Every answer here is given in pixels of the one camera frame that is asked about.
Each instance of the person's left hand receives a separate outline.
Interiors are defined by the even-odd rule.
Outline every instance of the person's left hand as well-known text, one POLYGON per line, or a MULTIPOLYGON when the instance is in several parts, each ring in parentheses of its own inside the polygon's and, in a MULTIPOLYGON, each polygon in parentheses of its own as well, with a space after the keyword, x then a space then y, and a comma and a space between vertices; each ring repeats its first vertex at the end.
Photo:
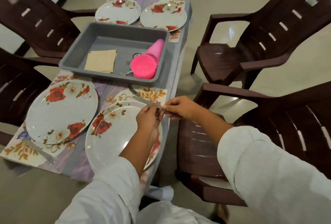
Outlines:
POLYGON ((149 139, 152 143, 154 143, 159 137, 159 124, 164 115, 164 111, 159 113, 160 110, 158 110, 156 106, 157 101, 153 100, 153 103, 152 106, 146 105, 142 108, 136 117, 138 124, 137 131, 142 131, 149 135, 149 139))

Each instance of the person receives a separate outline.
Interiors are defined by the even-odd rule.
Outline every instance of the person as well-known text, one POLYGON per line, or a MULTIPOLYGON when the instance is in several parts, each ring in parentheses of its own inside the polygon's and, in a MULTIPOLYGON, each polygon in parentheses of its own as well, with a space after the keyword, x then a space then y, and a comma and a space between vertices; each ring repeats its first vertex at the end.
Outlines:
MULTIPOLYGON (((217 146, 217 159, 236 192, 269 223, 331 222, 331 181, 312 165, 290 155, 251 126, 233 127, 189 98, 171 99, 163 109, 200 125, 217 146)), ((192 210, 160 201, 138 211, 139 178, 159 136, 164 112, 146 106, 137 132, 121 154, 94 176, 64 210, 61 223, 211 223, 192 210)))

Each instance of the white plate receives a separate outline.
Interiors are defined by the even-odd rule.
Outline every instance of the white plate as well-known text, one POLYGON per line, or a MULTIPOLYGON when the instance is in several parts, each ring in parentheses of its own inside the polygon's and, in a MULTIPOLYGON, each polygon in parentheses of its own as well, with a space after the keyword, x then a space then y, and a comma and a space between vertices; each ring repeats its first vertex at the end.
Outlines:
MULTIPOLYGON (((94 172, 117 157, 137 131, 136 116, 146 105, 138 101, 122 101, 106 107, 89 126, 85 140, 87 159, 94 172)), ((145 169, 154 161, 162 140, 154 144, 145 169)))
POLYGON ((97 21, 128 25, 135 22, 141 8, 135 0, 113 0, 103 4, 95 13, 97 21))
POLYGON ((27 131, 44 144, 68 141, 86 128, 97 107, 98 95, 89 82, 59 82, 43 91, 30 106, 27 131))
POLYGON ((187 20, 183 5, 184 2, 160 0, 143 10, 140 22, 144 27, 174 31, 182 27, 187 20))

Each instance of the beige floor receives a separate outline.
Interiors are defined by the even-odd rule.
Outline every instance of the beige floor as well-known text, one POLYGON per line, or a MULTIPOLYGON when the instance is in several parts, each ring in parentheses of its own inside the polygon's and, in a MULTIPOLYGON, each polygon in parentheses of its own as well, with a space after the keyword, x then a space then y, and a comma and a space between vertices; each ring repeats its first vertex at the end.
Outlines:
MULTIPOLYGON (((68 0, 64 8, 97 8, 105 0, 68 0)), ((192 59, 199 45, 209 15, 212 13, 248 13, 261 8, 268 0, 191 0, 193 17, 190 23, 185 58, 181 70, 177 95, 193 98, 203 82, 206 81, 201 68, 189 75, 192 59)), ((82 29, 91 18, 78 18, 74 22, 82 29)), ((228 43, 234 46, 247 26, 246 22, 225 22, 217 25, 212 42, 228 43)), ((281 96, 313 85, 331 80, 331 26, 306 40, 292 54, 283 66, 263 70, 251 87, 251 90, 271 96, 281 96)), ((55 67, 38 67, 38 70, 52 79, 58 69, 55 67)), ((212 109, 222 113, 226 120, 233 122, 240 115, 254 107, 254 103, 245 100, 233 101, 220 97, 212 109)), ((13 133, 15 127, 1 125, 1 129, 13 133)), ((200 200, 173 176, 176 159, 176 131, 170 133, 167 148, 160 164, 163 184, 175 188, 173 203, 191 208, 207 216, 213 204, 200 200)), ((68 206, 72 197, 83 187, 84 183, 39 169, 17 177, 0 161, 0 220, 1 223, 53 223, 68 206)), ((230 207, 230 224, 267 223, 253 209, 230 207)))

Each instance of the dining table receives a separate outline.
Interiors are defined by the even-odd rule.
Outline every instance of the dining table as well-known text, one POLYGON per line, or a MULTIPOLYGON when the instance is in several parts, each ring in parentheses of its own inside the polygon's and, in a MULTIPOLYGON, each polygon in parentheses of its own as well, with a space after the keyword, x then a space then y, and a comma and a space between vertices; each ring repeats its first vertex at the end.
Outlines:
MULTIPOLYGON (((149 5, 159 0, 135 0, 142 8, 142 10, 149 5)), ((185 54, 185 43, 187 40, 190 19, 192 16, 192 7, 189 0, 174 0, 183 2, 185 11, 187 13, 187 21, 183 27, 171 32, 169 43, 167 44, 163 65, 160 71, 159 78, 148 86, 140 86, 137 89, 147 91, 148 100, 157 99, 160 104, 172 99, 176 95, 176 89, 180 76, 180 70, 185 54)), ((137 20, 134 26, 142 26, 137 20)), ((93 83, 98 94, 99 104, 97 112, 100 112, 105 107, 116 102, 121 95, 121 92, 127 90, 129 83, 122 83, 112 80, 102 80, 97 78, 90 78, 78 76, 68 70, 60 69, 56 78, 51 85, 65 80, 85 80, 93 83)), ((150 189, 151 181, 157 171, 160 163, 164 147, 166 145, 167 136, 169 132, 169 119, 165 118, 162 124, 162 141, 159 146, 158 154, 147 170, 144 171, 141 177, 142 191, 147 194, 150 189)), ((50 172, 63 174, 72 179, 91 182, 93 180, 94 172, 90 166, 85 152, 85 138, 86 130, 79 134, 69 143, 58 145, 56 150, 53 147, 45 146, 45 150, 50 151, 54 156, 56 163, 52 164, 46 161, 41 155, 32 150, 30 147, 24 145, 22 138, 28 137, 25 122, 19 127, 9 144, 1 152, 0 156, 11 162, 20 163, 29 167, 38 167, 50 172)))

